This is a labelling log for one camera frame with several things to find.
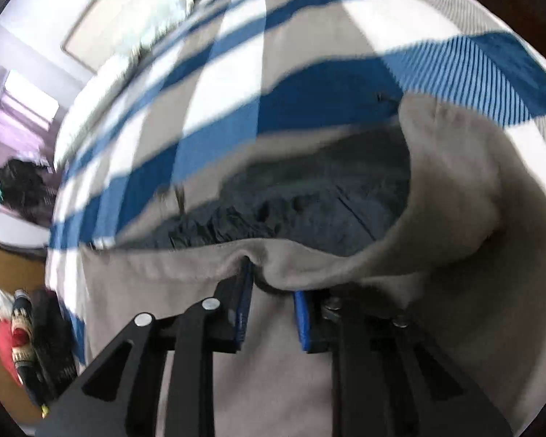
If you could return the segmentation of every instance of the red object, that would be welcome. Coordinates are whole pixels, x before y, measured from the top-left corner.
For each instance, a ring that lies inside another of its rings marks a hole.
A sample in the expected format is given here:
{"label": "red object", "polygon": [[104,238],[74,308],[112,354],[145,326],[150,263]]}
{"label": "red object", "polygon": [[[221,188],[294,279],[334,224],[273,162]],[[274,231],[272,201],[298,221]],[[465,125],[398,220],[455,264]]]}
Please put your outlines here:
{"label": "red object", "polygon": [[23,330],[21,328],[15,328],[12,331],[11,344],[13,347],[22,347],[23,345],[28,345],[29,343],[30,343],[30,337],[28,337],[28,333],[26,332],[26,330]]}
{"label": "red object", "polygon": [[16,384],[22,386],[15,363],[12,361],[12,332],[10,331],[10,322],[7,320],[0,321],[0,361]]}

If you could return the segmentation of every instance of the wooden floor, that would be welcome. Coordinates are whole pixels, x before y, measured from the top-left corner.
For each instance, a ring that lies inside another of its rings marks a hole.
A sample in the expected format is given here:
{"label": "wooden floor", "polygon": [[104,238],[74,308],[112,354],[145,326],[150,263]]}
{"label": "wooden floor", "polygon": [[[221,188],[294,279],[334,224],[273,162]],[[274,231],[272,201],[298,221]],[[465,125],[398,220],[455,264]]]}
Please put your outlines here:
{"label": "wooden floor", "polygon": [[[28,261],[0,251],[0,288],[8,292],[16,289],[33,289],[44,285],[43,264]],[[16,385],[0,361],[0,401],[10,415],[21,424],[31,424],[40,419],[38,408],[33,406],[24,389]]]}

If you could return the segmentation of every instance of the black metal bracket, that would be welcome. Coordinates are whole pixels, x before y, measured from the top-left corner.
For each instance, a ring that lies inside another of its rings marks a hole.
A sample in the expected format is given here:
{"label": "black metal bracket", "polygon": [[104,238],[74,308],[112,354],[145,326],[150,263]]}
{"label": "black metal bracket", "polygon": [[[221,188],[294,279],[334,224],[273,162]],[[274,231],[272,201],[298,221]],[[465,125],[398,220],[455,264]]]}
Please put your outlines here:
{"label": "black metal bracket", "polygon": [[472,379],[403,316],[372,317],[328,291],[300,292],[298,310],[304,349],[333,354],[334,437],[513,435]]}
{"label": "black metal bracket", "polygon": [[181,315],[156,320],[138,314],[62,394],[36,434],[153,437],[166,356],[173,350],[165,435],[214,437],[213,353],[242,346],[252,268],[246,261],[212,297]]}

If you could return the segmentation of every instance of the bed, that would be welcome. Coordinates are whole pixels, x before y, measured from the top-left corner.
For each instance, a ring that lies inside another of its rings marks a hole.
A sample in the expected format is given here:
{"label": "bed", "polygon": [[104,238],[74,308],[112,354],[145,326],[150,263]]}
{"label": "bed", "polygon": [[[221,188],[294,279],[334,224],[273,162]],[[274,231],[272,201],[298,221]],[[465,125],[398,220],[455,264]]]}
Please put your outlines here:
{"label": "bed", "polygon": [[[375,125],[407,93],[487,116],[546,194],[546,61],[475,0],[196,2],[64,173],[47,285],[70,314],[79,361],[92,359],[80,245],[109,249],[158,225],[179,211],[170,186],[259,136]],[[540,394],[535,413],[546,379]]]}

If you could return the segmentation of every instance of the gray cloth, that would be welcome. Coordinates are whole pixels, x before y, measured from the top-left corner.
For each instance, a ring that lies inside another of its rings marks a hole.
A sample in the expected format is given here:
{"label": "gray cloth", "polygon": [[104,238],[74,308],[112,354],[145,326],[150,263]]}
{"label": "gray cloth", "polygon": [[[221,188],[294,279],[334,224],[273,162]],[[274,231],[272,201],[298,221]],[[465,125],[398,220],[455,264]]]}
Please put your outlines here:
{"label": "gray cloth", "polygon": [[[405,95],[399,121],[411,154],[407,206],[382,240],[355,255],[282,239],[176,252],[84,249],[91,353],[138,312],[183,312],[248,256],[277,289],[348,284],[354,291],[347,294],[380,303],[382,312],[411,302],[412,317],[513,429],[526,425],[546,400],[546,196],[484,116]],[[234,172],[222,164],[200,177],[222,185]],[[214,195],[194,182],[182,188],[199,202]],[[329,436],[329,358],[300,352],[289,298],[261,295],[256,291],[246,348],[215,366],[219,435]]]}

